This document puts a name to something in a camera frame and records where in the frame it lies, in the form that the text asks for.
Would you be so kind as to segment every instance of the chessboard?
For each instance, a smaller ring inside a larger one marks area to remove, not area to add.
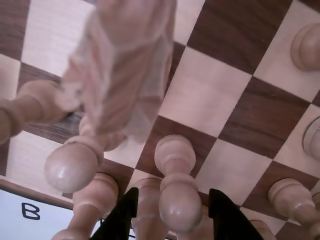
[[[95,0],[2,0],[0,97],[36,79],[60,81]],[[278,180],[294,178],[320,191],[320,163],[304,153],[302,137],[320,116],[320,72],[292,62],[291,43],[320,23],[318,0],[178,0],[172,66],[165,98],[145,143],[126,141],[104,154],[98,171],[123,194],[148,177],[163,178],[155,146],[179,134],[192,143],[191,172],[204,205],[223,191],[248,219],[261,220],[277,240],[303,240],[297,222],[268,201]],[[60,198],[45,180],[47,156],[78,135],[82,113],[53,126],[28,124],[0,146],[3,179]]]

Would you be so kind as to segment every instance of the black object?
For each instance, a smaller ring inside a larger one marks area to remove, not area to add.
[[[209,218],[214,240],[264,240],[251,222],[222,191],[209,191]]]
[[[137,217],[138,196],[136,187],[122,196],[90,240],[128,240],[131,218]]]

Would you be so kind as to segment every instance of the dark square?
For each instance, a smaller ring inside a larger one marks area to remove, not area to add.
[[[187,46],[253,74],[292,0],[205,0]]]
[[[121,197],[127,189],[134,170],[132,167],[104,159],[98,167],[97,173],[107,174],[112,177],[118,184],[119,197]]]
[[[302,226],[286,222],[275,237],[277,240],[306,240],[308,232]]]
[[[318,91],[317,95],[313,99],[312,104],[320,107],[320,91]]]
[[[288,220],[287,217],[284,217],[277,213],[268,200],[268,191],[271,186],[277,181],[287,178],[296,179],[309,190],[311,190],[319,180],[318,178],[307,173],[272,161],[250,195],[245,200],[242,207],[269,215],[271,217],[275,217],[277,219]]]
[[[8,153],[10,140],[0,144],[0,175],[5,176],[7,172]]]
[[[170,68],[170,73],[169,73],[169,79],[168,82],[166,84],[166,88],[165,88],[165,93],[167,93],[169,86],[171,84],[172,78],[174,77],[177,67],[180,63],[182,54],[185,51],[186,46],[182,45],[178,42],[174,42],[173,45],[173,53],[172,53],[172,63],[171,63],[171,68]]]
[[[309,105],[252,77],[218,138],[273,159]]]
[[[34,80],[52,80],[60,82],[61,78],[44,70],[22,63],[18,81],[18,91],[22,85]],[[29,123],[24,130],[37,136],[63,144],[67,139],[79,135],[79,122],[83,113],[76,112],[69,114],[54,125],[42,125]]]
[[[157,169],[155,164],[155,149],[160,139],[171,134],[182,135],[191,142],[195,152],[196,162],[190,175],[195,178],[213,147],[216,138],[162,116],[158,116],[155,121],[136,165],[136,169],[163,178],[164,175]]]
[[[0,1],[0,54],[21,60],[30,0]]]
[[[300,0],[300,2],[306,4],[310,8],[320,13],[320,1],[319,0]]]

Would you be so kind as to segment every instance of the blurry chess piece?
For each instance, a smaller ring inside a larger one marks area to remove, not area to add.
[[[124,131],[145,142],[172,61],[177,0],[99,0],[70,55],[56,97],[83,106],[97,134]]]
[[[188,233],[177,233],[177,240],[213,240],[214,220],[208,216],[208,207],[202,206],[202,218],[199,225]]]
[[[54,124],[68,113],[56,105],[58,84],[35,80],[24,84],[13,100],[0,98],[0,144],[18,135],[26,123]]]
[[[159,214],[160,183],[159,179],[147,178],[134,185],[139,189],[139,200],[136,218],[131,221],[137,240],[163,240],[169,232]]]
[[[260,220],[250,221],[264,240],[277,240],[266,223]]]
[[[52,240],[88,240],[97,221],[115,207],[117,198],[116,181],[97,173],[88,186],[73,194],[73,217],[69,226]]]
[[[301,224],[311,240],[320,238],[320,213],[310,191],[300,182],[292,178],[282,179],[269,189],[268,198],[279,214]]]
[[[320,161],[320,117],[313,120],[306,128],[302,145],[306,154]]]
[[[44,166],[48,183],[63,193],[80,191],[94,178],[104,152],[115,149],[125,138],[121,131],[95,135],[84,116],[79,136],[71,137],[48,156]]]
[[[302,28],[291,46],[293,63],[303,71],[320,70],[320,23]]]
[[[191,143],[180,135],[165,136],[156,145],[154,160],[165,175],[159,200],[162,221],[173,232],[191,232],[202,217],[198,187],[189,175],[196,164]]]

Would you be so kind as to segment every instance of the chess pawn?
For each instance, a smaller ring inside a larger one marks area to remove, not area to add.
[[[95,135],[89,119],[79,124],[79,136],[68,139],[47,158],[44,171],[48,183],[63,193],[74,193],[87,186],[104,159],[104,151],[115,149],[125,139],[119,131]]]
[[[191,232],[202,216],[198,187],[189,175],[196,164],[191,143],[180,135],[165,136],[156,145],[154,160],[165,175],[159,200],[162,221],[173,232]]]
[[[55,103],[57,86],[51,80],[30,81],[15,99],[0,98],[0,144],[18,135],[26,123],[54,124],[68,114]]]
[[[159,214],[160,183],[159,179],[147,178],[134,185],[139,189],[138,210],[132,218],[137,240],[163,240],[169,232]]]
[[[276,236],[271,232],[268,225],[265,224],[263,221],[252,220],[250,222],[255,227],[255,229],[259,232],[259,234],[264,240],[277,240]]]
[[[112,177],[97,173],[88,186],[73,194],[73,217],[67,229],[51,240],[88,240],[97,221],[115,207],[118,191]]]
[[[202,218],[199,225],[189,233],[177,233],[177,240],[213,240],[214,220],[208,216],[208,207],[202,206]]]
[[[313,120],[303,135],[303,149],[306,154],[320,161],[320,117]]]
[[[293,63],[303,71],[320,70],[320,23],[305,26],[291,46]]]
[[[292,178],[282,179],[269,189],[268,198],[279,214],[301,224],[311,240],[320,237],[320,213],[310,191],[300,182]]]

